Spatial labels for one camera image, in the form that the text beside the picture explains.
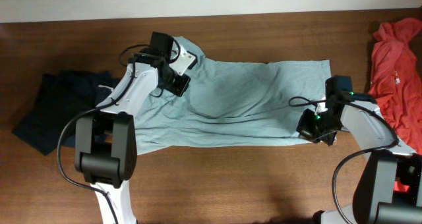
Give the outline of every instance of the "brown wooden surface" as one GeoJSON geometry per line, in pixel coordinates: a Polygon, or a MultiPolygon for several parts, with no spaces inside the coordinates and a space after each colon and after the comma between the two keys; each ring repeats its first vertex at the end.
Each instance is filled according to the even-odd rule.
{"type": "MultiPolygon", "coordinates": [[[[94,193],[65,182],[55,154],[43,156],[10,133],[34,102],[43,73],[110,70],[122,76],[119,52],[149,41],[153,30],[185,36],[218,61],[331,60],[332,74],[369,85],[370,54],[380,22],[420,16],[419,9],[287,13],[0,24],[0,222],[101,223],[94,193]]],[[[421,37],[411,46],[420,58],[421,37]]],[[[131,179],[133,211],[145,223],[252,223],[308,217],[334,208],[332,172],[358,150],[350,134],[334,146],[184,148],[138,157],[131,179]]],[[[63,149],[65,170],[73,150],[63,149]]],[[[351,202],[363,157],[339,176],[351,202]]]]}

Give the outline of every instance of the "black cloth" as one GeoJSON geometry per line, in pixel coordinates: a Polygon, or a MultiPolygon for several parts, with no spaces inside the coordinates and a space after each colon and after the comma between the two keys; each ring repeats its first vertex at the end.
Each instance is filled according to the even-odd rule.
{"type": "MultiPolygon", "coordinates": [[[[47,155],[57,147],[57,141],[65,125],[79,113],[95,108],[111,90],[118,79],[109,72],[65,71],[58,76],[43,75],[34,108],[12,133],[47,155]]],[[[75,146],[75,128],[65,140],[64,146],[75,146]]],[[[96,137],[104,140],[105,136],[96,137]]]]}

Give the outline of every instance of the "red cloth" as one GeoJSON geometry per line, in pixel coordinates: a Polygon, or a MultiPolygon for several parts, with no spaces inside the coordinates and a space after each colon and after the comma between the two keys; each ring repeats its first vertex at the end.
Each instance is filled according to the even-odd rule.
{"type": "Polygon", "coordinates": [[[382,23],[374,37],[371,89],[382,116],[409,146],[422,154],[422,83],[416,56],[408,42],[422,29],[422,22],[407,18],[382,23]]]}

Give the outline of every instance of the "white backdrop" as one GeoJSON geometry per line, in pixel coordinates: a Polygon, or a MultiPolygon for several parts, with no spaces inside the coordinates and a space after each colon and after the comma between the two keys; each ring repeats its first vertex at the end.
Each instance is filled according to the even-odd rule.
{"type": "Polygon", "coordinates": [[[0,22],[420,7],[422,0],[0,0],[0,22]]]}

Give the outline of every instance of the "garment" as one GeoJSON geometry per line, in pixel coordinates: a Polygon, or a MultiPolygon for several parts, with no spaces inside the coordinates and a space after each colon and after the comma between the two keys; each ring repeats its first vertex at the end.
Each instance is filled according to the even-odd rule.
{"type": "MultiPolygon", "coordinates": [[[[118,79],[109,72],[61,72],[58,76],[43,75],[33,110],[13,129],[12,133],[44,155],[52,152],[65,125],[79,113],[94,108],[116,87],[118,79]]],[[[74,131],[64,146],[75,146],[74,131]]],[[[105,136],[96,137],[98,141],[105,136]]]]}
{"type": "Polygon", "coordinates": [[[409,146],[422,154],[422,83],[415,69],[416,56],[409,41],[422,22],[407,18],[382,23],[374,37],[371,88],[382,116],[409,146]]]}
{"type": "Polygon", "coordinates": [[[135,117],[138,154],[168,146],[307,142],[296,132],[306,107],[289,107],[287,101],[293,96],[320,99],[330,78],[329,61],[218,62],[207,59],[189,40],[176,40],[198,56],[198,63],[186,72],[191,82],[182,97],[165,91],[142,105],[135,117]]]}

